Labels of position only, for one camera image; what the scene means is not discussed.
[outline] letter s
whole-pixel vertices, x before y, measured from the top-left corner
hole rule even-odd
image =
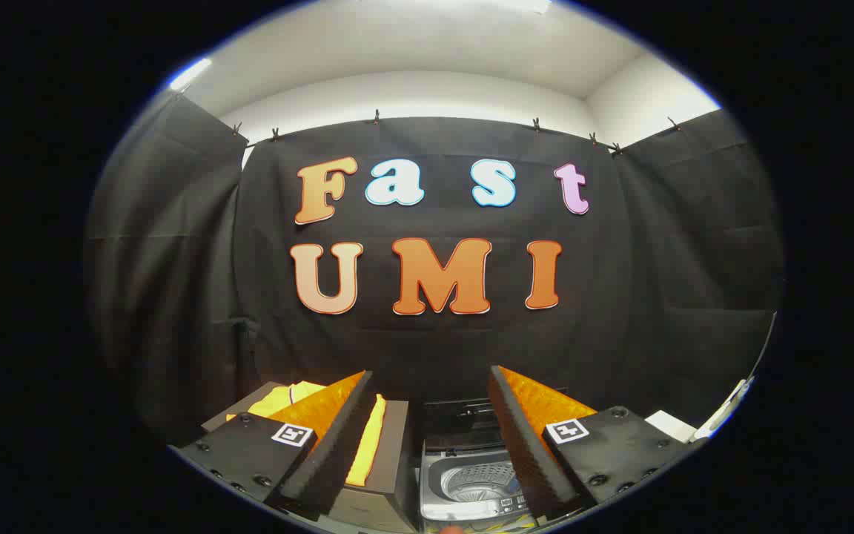
[[[478,183],[474,187],[474,200],[481,206],[507,206],[516,197],[516,169],[509,162],[498,159],[481,159],[470,168],[470,176]]]

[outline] white ceiling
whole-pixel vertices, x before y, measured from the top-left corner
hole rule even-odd
[[[393,70],[495,76],[586,98],[643,52],[559,2],[322,0],[255,24],[186,90],[217,117],[280,91]]]

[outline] orange letter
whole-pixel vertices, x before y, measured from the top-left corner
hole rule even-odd
[[[562,254],[562,246],[555,241],[532,241],[526,250],[532,255],[532,291],[526,298],[526,308],[551,308],[559,303],[559,295],[555,294],[555,263]]]
[[[486,257],[492,250],[488,240],[462,240],[454,248],[446,267],[427,240],[406,237],[391,247],[400,256],[400,300],[394,302],[398,315],[420,315],[426,307],[420,301],[423,288],[427,301],[439,314],[457,287],[457,298],[450,304],[455,314],[485,314],[489,301],[484,297]]]
[[[288,251],[295,258],[295,291],[306,308],[318,314],[343,314],[358,298],[358,257],[365,250],[360,243],[335,243],[331,254],[338,258],[338,294],[326,297],[318,289],[318,258],[325,253],[318,245],[296,245]]]
[[[345,175],[338,171],[353,174],[357,170],[358,162],[351,156],[299,169],[302,210],[295,214],[295,223],[318,223],[335,215],[335,208],[325,201],[325,194],[331,193],[332,200],[341,199],[345,193]],[[332,173],[331,179],[325,179],[329,172]]]

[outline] white wall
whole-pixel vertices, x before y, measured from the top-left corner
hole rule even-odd
[[[671,65],[653,54],[641,54],[586,98],[598,122],[596,138],[611,145],[631,145],[647,136],[721,108]]]
[[[410,71],[351,76],[303,85],[236,109],[223,117],[242,123],[251,142],[279,135],[380,117],[461,117],[532,125],[589,136],[597,130],[586,103],[536,85],[457,72]],[[243,157],[246,165],[251,149]]]

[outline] black backdrop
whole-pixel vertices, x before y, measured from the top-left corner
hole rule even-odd
[[[140,415],[180,443],[267,380],[330,383],[375,372],[389,398],[485,396],[501,364],[603,409],[665,409],[698,426],[755,364],[777,306],[782,252],[768,178],[724,111],[609,155],[588,139],[477,119],[347,122],[255,146],[177,95],[161,95],[119,146],[88,227],[91,306],[105,360]],[[294,223],[301,167],[353,156],[334,217]],[[365,199],[370,168],[408,158],[426,191],[413,206]],[[471,197],[471,164],[505,159],[517,195]],[[589,212],[570,213],[553,169],[586,176]],[[491,241],[481,315],[400,317],[391,243],[423,237],[441,261]],[[557,307],[524,306],[532,240],[562,243]],[[315,314],[295,292],[288,249],[365,246],[358,300]]]

